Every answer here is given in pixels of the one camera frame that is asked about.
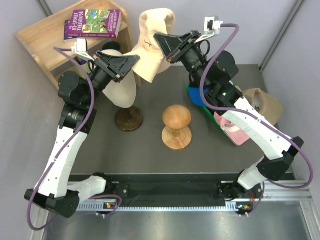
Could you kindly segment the tan baseball cap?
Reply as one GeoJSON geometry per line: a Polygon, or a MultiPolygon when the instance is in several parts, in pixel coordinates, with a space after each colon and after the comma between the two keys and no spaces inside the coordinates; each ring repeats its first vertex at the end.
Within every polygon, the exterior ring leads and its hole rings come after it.
{"type": "Polygon", "coordinates": [[[270,124],[273,126],[277,124],[284,109],[276,98],[260,88],[250,88],[247,90],[241,90],[239,86],[236,86],[236,88],[243,94],[250,105],[270,124]]]}

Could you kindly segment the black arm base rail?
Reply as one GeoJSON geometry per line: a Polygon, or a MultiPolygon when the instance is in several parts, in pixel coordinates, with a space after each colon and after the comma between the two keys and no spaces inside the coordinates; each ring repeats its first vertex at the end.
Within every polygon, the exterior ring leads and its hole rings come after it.
{"type": "Polygon", "coordinates": [[[122,198],[122,207],[222,207],[227,200],[251,203],[262,193],[233,186],[236,173],[107,174],[106,194],[122,198]]]}

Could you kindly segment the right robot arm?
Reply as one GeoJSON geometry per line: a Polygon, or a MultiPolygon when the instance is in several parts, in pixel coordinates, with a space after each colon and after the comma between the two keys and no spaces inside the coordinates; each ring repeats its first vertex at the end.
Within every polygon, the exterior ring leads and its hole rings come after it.
{"type": "Polygon", "coordinates": [[[238,127],[263,151],[262,159],[238,175],[233,185],[237,197],[245,198],[253,187],[265,181],[276,184],[297,154],[306,155],[300,137],[291,138],[277,130],[231,83],[239,69],[224,46],[208,60],[200,49],[198,31],[182,36],[156,33],[154,39],[169,63],[181,62],[189,72],[191,84],[199,88],[201,102],[238,127]]]}

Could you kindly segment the pink baseball cap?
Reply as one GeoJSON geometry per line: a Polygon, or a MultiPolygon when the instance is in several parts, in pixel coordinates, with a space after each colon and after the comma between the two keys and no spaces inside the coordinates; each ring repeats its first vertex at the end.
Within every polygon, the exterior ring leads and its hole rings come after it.
{"type": "Polygon", "coordinates": [[[235,124],[228,121],[224,117],[220,116],[216,112],[214,113],[213,117],[219,125],[220,129],[236,146],[241,146],[250,139],[250,137],[239,127],[237,127],[235,124]]]}

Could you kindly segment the cream bucket hat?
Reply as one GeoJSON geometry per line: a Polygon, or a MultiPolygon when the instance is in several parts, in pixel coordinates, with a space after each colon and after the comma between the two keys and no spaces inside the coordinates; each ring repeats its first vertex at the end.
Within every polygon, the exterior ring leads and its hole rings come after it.
{"type": "Polygon", "coordinates": [[[127,56],[138,55],[139,61],[132,70],[145,81],[152,83],[157,74],[171,65],[154,38],[155,34],[170,34],[176,23],[174,12],[168,8],[146,10],[139,17],[139,39],[127,56]]]}

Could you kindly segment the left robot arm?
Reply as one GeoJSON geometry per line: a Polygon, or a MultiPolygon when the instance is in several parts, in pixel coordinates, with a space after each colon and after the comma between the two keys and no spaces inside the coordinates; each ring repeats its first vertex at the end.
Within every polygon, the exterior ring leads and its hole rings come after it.
{"type": "Polygon", "coordinates": [[[75,62],[84,77],[73,70],[60,76],[58,96],[64,107],[45,171],[36,186],[25,192],[29,204],[70,218],[82,202],[96,195],[106,199],[113,194],[111,178],[104,173],[94,173],[73,185],[68,182],[78,152],[94,123],[96,98],[109,84],[123,81],[139,59],[138,55],[113,56],[97,51],[89,57],[94,67],[91,73],[75,62]]]}

